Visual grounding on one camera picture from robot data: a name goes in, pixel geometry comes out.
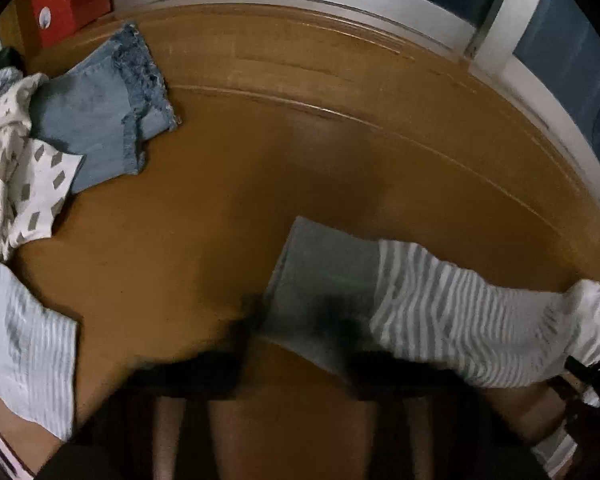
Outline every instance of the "striped fabric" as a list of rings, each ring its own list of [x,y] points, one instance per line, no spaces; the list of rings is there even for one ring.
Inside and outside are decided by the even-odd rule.
[[[43,308],[0,264],[0,398],[66,440],[74,420],[77,323]]]
[[[397,358],[450,368],[481,387],[526,386],[572,355],[600,361],[600,284],[565,294],[490,285],[424,247],[381,240],[371,332]]]

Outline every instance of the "blue denim fabric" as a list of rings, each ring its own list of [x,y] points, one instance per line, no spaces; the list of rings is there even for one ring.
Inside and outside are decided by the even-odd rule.
[[[142,142],[178,121],[144,39],[126,24],[90,56],[33,95],[31,137],[85,155],[70,192],[144,166]]]

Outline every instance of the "white circle on red box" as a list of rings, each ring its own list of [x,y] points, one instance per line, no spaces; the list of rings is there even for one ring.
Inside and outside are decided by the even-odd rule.
[[[49,25],[51,25],[51,9],[43,7],[43,9],[40,10],[40,14],[38,15],[38,25],[42,29],[49,28]]]

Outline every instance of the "white fabric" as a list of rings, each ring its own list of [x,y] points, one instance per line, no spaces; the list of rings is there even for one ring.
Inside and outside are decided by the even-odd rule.
[[[490,285],[418,244],[381,240],[370,328],[397,358],[451,368],[469,384],[527,386],[571,355],[600,361],[600,284],[565,294]]]
[[[46,76],[21,79],[0,96],[0,260],[24,242],[51,236],[81,156],[29,139],[29,101]]]
[[[0,398],[63,440],[74,420],[76,330],[0,264]]]

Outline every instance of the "wooden floor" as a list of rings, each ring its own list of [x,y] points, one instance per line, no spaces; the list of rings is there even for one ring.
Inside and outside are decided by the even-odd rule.
[[[240,296],[264,290],[297,215],[419,242],[497,285],[562,291],[600,281],[598,206],[540,132],[462,64],[303,10],[192,6],[134,19],[182,126],[148,144],[142,174],[69,202],[54,237],[26,244],[13,266],[45,306],[81,322],[78,421],[141,360],[215,339]],[[30,68],[59,75],[118,25],[92,26]],[[305,403],[315,424],[302,434],[320,437],[303,449],[321,449],[322,464],[357,459],[309,470],[362,478],[366,407],[287,352],[258,346],[252,361],[251,386],[331,389]],[[543,391],[491,396],[515,422]],[[250,399],[259,413],[273,402]],[[284,410],[266,426],[225,406],[225,433],[247,439],[240,447],[234,438],[232,452],[255,460],[226,478],[272,478],[263,456],[293,449],[297,425]],[[1,403],[0,429],[34,470],[58,445]],[[289,459],[287,478],[306,478],[303,456]]]

